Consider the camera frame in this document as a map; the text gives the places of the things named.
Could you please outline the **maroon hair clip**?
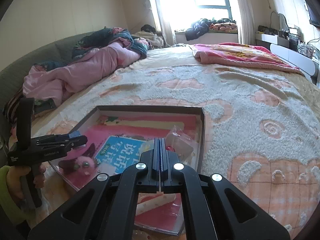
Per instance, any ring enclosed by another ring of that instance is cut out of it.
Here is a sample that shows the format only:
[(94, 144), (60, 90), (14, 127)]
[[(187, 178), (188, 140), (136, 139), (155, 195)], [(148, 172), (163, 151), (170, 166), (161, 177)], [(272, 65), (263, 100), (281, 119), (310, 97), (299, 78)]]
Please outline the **maroon hair clip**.
[[(90, 157), (93, 159), (94, 153), (95, 153), (95, 144), (92, 143), (89, 146), (89, 148), (81, 156), (86, 156), (86, 157)], [(70, 173), (75, 172), (74, 171), (74, 163), (75, 163), (76, 158), (59, 161), (58, 165), (60, 168), (63, 169), (64, 174), (70, 174)]]

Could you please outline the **pink pompom hair clip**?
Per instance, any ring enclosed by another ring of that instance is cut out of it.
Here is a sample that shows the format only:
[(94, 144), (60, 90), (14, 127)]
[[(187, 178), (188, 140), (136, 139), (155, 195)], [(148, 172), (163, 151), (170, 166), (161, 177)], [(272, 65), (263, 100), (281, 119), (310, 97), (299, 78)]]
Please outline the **pink pompom hair clip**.
[(96, 171), (96, 168), (96, 160), (86, 156), (76, 158), (74, 163), (74, 171), (82, 176), (92, 175)]

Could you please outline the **white curtain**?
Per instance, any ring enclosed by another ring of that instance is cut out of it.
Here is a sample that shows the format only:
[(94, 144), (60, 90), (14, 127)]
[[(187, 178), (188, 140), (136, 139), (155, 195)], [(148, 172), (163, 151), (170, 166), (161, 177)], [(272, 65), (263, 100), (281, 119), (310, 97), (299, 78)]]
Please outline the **white curtain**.
[(152, 8), (153, 18), (159, 22), (161, 33), (167, 47), (176, 44), (176, 35), (170, 25), (169, 14), (167, 11), (168, 6), (165, 0), (149, 0)]
[(237, 0), (241, 24), (240, 27), (240, 41), (242, 44), (255, 44), (255, 27), (254, 15), (251, 0)]

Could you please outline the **dark clothes on sill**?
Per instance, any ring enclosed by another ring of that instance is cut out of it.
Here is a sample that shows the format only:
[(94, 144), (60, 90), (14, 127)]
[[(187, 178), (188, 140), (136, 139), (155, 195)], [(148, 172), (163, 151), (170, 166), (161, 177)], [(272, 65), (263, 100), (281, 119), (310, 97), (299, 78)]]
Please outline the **dark clothes on sill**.
[(206, 18), (193, 23), (191, 27), (185, 31), (186, 40), (195, 40), (208, 33), (211, 24), (212, 22)]

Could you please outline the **dark cardboard box tray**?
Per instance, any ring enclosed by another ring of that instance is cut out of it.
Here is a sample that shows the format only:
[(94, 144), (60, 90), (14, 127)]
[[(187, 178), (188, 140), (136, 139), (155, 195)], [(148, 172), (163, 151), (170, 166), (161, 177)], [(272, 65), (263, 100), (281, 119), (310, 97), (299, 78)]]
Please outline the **dark cardboard box tray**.
[[(81, 127), (83, 123), (85, 123), (87, 120), (89, 120), (91, 117), (98, 117), (99, 115), (111, 115), (111, 116), (122, 116), (124, 114), (127, 114), (128, 116), (132, 116), (134, 113), (156, 113), (157, 115), (162, 114), (184, 114), (184, 115), (198, 115), (202, 121), (202, 136), (199, 143), (199, 162), (197, 165), (197, 168), (194, 168), (195, 170), (199, 171), (201, 169), (202, 165), (202, 158), (203, 158), (203, 143), (204, 143), (204, 128), (205, 128), (205, 120), (204, 120), (204, 111), (200, 107), (181, 107), (181, 106), (97, 106), (92, 111), (90, 111), (72, 130), (70, 133), (75, 132), (77, 129)], [(159, 178), (159, 190), (157, 192), (161, 192), (161, 181)], [(141, 228), (136, 226), (137, 228), (144, 230), (144, 231), (153, 231), (146, 228)]]

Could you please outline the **pink quilt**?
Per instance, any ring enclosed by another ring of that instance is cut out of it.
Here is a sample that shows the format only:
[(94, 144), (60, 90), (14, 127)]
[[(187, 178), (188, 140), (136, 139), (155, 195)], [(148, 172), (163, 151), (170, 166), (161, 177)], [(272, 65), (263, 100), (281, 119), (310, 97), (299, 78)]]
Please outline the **pink quilt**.
[(137, 52), (123, 47), (121, 42), (93, 49), (83, 58), (65, 67), (40, 71), (32, 66), (24, 78), (23, 95), (46, 101), (52, 99), (56, 107), (71, 95), (87, 88), (118, 68), (124, 68), (140, 58)]

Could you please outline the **white low desk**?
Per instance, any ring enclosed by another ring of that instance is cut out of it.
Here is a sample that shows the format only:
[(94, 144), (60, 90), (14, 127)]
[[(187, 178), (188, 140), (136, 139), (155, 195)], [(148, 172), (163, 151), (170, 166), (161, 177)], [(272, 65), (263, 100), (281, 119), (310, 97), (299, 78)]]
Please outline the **white low desk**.
[(289, 48), (289, 41), (277, 35), (255, 34), (257, 46), (263, 46), (289, 64), (299, 67), (300, 70), (310, 77), (316, 77), (318, 66), (312, 59)]

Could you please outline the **pink folded blanket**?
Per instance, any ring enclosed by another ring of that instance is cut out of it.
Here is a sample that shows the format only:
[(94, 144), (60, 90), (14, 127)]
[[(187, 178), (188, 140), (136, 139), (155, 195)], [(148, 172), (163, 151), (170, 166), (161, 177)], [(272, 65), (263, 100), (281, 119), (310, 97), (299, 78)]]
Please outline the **pink folded blanket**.
[(191, 48), (195, 59), (202, 64), (221, 64), (303, 74), (298, 67), (287, 64), (280, 57), (261, 46), (221, 43), (194, 44)]

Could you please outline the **black wall television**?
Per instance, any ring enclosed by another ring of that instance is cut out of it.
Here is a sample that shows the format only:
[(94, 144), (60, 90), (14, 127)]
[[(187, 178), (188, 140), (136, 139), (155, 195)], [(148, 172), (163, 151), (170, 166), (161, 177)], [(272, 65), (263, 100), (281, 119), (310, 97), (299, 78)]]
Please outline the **black wall television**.
[(316, 16), (316, 14), (313, 12), (312, 7), (310, 7), (310, 5), (306, 2), (306, 7), (307, 7), (307, 11), (309, 14), (309, 22), (311, 25), (313, 25), (314, 27), (316, 27), (317, 29), (320, 28), (320, 24), (319, 24), (319, 19)]

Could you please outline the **green padded headboard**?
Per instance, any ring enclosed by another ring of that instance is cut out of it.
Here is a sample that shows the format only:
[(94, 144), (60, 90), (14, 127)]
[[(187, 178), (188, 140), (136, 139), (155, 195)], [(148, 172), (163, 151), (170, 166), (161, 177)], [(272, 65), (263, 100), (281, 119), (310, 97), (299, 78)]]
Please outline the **green padded headboard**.
[(42, 46), (1, 70), (1, 108), (22, 87), (24, 77), (28, 75), (29, 70), (34, 64), (45, 61), (57, 61), (64, 64), (71, 63), (73, 47), (80, 39), (90, 34), (88, 32), (74, 35)]

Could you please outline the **white left curtain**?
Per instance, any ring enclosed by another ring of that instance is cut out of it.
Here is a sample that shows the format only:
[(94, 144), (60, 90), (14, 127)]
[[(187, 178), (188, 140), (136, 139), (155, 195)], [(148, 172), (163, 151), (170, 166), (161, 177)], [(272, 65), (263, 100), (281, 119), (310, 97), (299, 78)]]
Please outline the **white left curtain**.
[(167, 47), (176, 44), (176, 35), (170, 25), (169, 14), (167, 11), (168, 6), (165, 0), (149, 0), (152, 8), (153, 18), (159, 22), (161, 33)]

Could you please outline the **window with teal frame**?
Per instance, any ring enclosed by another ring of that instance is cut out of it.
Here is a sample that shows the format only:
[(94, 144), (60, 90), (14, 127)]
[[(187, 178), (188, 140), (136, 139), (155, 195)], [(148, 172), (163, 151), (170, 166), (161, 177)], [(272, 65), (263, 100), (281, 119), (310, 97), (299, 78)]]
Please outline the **window with teal frame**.
[(174, 31), (183, 31), (201, 19), (232, 19), (229, 0), (165, 0), (170, 25)]

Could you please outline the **dark floral duvet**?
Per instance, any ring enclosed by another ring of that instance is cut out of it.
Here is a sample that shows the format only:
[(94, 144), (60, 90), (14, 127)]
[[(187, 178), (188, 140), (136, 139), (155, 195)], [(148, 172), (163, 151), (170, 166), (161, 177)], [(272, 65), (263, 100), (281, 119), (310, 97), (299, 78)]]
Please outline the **dark floral duvet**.
[(122, 42), (125, 48), (138, 53), (141, 59), (147, 57), (148, 41), (133, 37), (127, 29), (114, 27), (95, 31), (80, 39), (73, 47), (72, 59), (80, 59), (92, 49), (100, 49), (116, 41)]

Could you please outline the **cream cloud hair claw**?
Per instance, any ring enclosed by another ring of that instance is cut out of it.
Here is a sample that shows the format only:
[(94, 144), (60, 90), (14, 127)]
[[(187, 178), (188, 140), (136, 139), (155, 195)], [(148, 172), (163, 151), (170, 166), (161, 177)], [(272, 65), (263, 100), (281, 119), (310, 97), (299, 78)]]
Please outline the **cream cloud hair claw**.
[(141, 215), (155, 208), (169, 204), (176, 199), (176, 194), (153, 194), (147, 196), (146, 194), (140, 197), (136, 207), (136, 215)]

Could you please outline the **white right curtain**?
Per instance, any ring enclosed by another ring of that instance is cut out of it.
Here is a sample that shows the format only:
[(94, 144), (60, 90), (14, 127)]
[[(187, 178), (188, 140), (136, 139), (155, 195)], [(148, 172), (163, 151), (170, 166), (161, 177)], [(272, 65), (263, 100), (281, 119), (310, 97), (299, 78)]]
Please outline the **white right curtain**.
[(242, 44), (255, 44), (255, 27), (254, 15), (251, 0), (237, 0), (241, 24), (240, 27), (240, 41)]

